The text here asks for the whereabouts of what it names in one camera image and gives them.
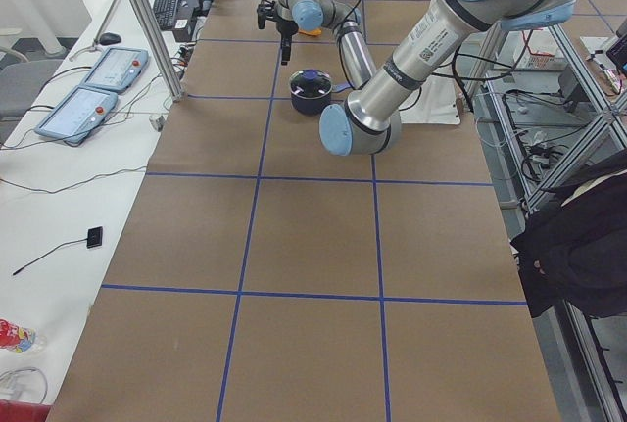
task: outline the keyboard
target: keyboard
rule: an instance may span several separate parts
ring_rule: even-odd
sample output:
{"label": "keyboard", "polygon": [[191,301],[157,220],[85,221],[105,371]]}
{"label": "keyboard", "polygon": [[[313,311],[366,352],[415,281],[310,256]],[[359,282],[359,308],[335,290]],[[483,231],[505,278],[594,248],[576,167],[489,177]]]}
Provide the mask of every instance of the keyboard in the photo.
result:
{"label": "keyboard", "polygon": [[178,9],[178,0],[155,0],[153,3],[153,12],[159,29],[172,30],[174,21],[176,20],[176,10]]}

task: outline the white table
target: white table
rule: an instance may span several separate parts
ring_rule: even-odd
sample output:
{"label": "white table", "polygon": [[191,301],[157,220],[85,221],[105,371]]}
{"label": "white table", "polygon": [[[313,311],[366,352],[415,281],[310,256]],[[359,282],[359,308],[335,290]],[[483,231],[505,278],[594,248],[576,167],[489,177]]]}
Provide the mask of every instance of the white table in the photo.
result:
{"label": "white table", "polygon": [[[110,2],[83,32],[70,55],[90,45]],[[150,51],[128,0],[120,1],[106,30],[121,35],[121,46]],[[170,32],[164,32],[163,36],[170,54],[174,55],[179,44]],[[59,71],[93,65],[99,56],[100,52],[83,53],[73,62],[66,59]],[[121,95],[118,108],[158,73],[155,61],[151,60],[135,84]],[[35,104],[54,106],[84,76],[85,71],[77,71],[56,78]],[[54,142],[18,151],[0,151],[0,177],[33,188],[54,190],[96,174],[144,166],[159,139],[149,116],[166,114],[164,106],[169,106],[169,94],[158,78],[146,97],[133,105],[127,121],[99,128],[79,147]],[[6,144],[18,143],[46,114],[45,109],[26,114]],[[111,121],[122,119],[118,115]],[[30,131],[23,145],[42,140]],[[0,351],[0,373],[25,366],[41,369],[49,383],[44,403],[53,403],[59,392],[142,179],[143,172],[122,173],[55,195],[32,193],[0,183],[0,317],[32,327],[48,341],[44,351],[37,354]],[[12,276],[23,264],[57,245],[85,238],[87,229],[94,226],[104,227],[102,247],[88,250],[84,243],[65,247]],[[20,400],[40,402],[43,391],[40,378],[32,374],[22,382],[28,384],[28,389]]]}

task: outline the gray chair seat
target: gray chair seat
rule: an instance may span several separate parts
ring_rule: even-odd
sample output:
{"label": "gray chair seat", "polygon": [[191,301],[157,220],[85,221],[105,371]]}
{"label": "gray chair seat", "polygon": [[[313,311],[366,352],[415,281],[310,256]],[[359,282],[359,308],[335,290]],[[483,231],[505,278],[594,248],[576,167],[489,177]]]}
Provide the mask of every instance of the gray chair seat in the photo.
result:
{"label": "gray chair seat", "polygon": [[0,118],[21,117],[63,60],[36,60],[0,71]]}

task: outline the round black container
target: round black container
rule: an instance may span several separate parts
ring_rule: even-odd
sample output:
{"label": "round black container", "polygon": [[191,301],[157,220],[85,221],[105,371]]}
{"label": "round black container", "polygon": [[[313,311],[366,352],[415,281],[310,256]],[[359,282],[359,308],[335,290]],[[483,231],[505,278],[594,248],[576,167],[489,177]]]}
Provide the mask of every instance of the round black container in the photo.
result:
{"label": "round black container", "polygon": [[292,106],[301,114],[321,114],[331,103],[333,84],[328,74],[318,70],[302,70],[290,77]]}

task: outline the black mouse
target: black mouse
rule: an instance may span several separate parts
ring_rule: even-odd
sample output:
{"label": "black mouse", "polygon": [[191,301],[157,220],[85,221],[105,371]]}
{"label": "black mouse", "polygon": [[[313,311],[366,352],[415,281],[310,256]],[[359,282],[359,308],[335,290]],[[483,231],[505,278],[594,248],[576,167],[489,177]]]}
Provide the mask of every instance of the black mouse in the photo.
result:
{"label": "black mouse", "polygon": [[115,43],[120,43],[121,37],[116,33],[105,32],[98,39],[98,43],[101,45],[113,45]]}

